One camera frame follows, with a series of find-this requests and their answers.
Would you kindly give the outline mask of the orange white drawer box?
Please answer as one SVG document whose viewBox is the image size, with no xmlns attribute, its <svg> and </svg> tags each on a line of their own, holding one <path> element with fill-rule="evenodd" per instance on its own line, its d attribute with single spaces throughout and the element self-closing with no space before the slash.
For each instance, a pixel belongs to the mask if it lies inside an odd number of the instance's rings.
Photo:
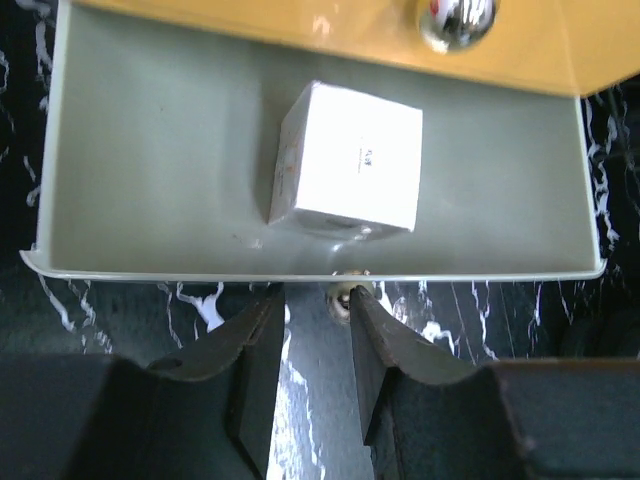
<svg viewBox="0 0 640 480">
<path fill-rule="evenodd" d="M 21 258 L 122 282 L 597 278 L 586 116 L 63 1 Z"/>
</svg>

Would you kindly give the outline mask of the white small square box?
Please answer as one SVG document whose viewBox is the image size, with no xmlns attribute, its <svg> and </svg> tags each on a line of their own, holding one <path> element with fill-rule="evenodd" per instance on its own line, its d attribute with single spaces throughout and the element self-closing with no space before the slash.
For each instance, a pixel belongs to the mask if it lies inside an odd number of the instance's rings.
<svg viewBox="0 0 640 480">
<path fill-rule="evenodd" d="M 268 222 L 356 240 L 417 223 L 423 112 L 310 82 L 284 117 Z"/>
</svg>

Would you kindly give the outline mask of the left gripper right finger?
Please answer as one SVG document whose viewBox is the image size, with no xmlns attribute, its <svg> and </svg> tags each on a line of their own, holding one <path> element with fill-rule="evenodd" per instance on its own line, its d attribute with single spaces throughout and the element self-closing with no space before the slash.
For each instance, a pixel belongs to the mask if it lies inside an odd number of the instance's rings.
<svg viewBox="0 0 640 480">
<path fill-rule="evenodd" d="M 639 364 L 514 359 L 473 365 L 362 287 L 350 327 L 363 441 L 378 479 L 635 479 Z"/>
</svg>

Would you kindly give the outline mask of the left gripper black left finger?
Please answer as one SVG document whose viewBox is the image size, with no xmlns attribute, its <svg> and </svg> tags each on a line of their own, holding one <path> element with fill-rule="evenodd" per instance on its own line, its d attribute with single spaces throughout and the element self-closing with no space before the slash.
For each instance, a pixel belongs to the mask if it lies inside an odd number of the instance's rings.
<svg viewBox="0 0 640 480">
<path fill-rule="evenodd" d="M 107 354 L 1 358 L 5 479 L 263 479 L 285 326 L 268 286 L 141 367 Z"/>
</svg>

